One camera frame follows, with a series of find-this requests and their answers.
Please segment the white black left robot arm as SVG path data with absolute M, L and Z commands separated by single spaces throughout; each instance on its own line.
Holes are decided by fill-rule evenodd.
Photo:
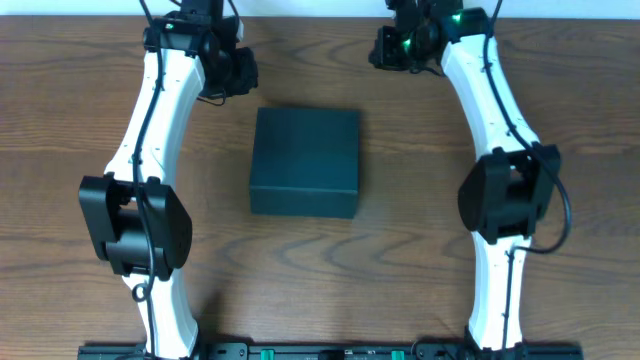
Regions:
M 194 359 L 199 328 L 183 267 L 192 220 L 175 187 L 193 106 L 222 106 L 257 85 L 252 51 L 238 47 L 237 16 L 170 13 L 144 31 L 144 73 L 127 131 L 103 175 L 78 197 L 97 257 L 129 287 L 147 338 L 139 345 L 85 345 L 81 359 Z

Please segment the dark green gift box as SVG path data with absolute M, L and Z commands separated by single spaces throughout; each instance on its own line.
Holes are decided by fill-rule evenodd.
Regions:
M 260 108 L 249 178 L 251 212 L 353 218 L 360 120 L 354 110 Z

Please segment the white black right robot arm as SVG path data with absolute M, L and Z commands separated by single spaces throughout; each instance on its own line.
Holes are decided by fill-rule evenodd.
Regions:
M 519 309 L 524 264 L 551 193 L 562 190 L 561 157 L 531 129 L 500 64 L 495 22 L 459 1 L 388 0 L 394 23 L 379 29 L 377 69 L 446 77 L 471 132 L 475 163 L 457 195 L 475 251 L 474 305 L 466 337 L 476 356 L 525 354 Z

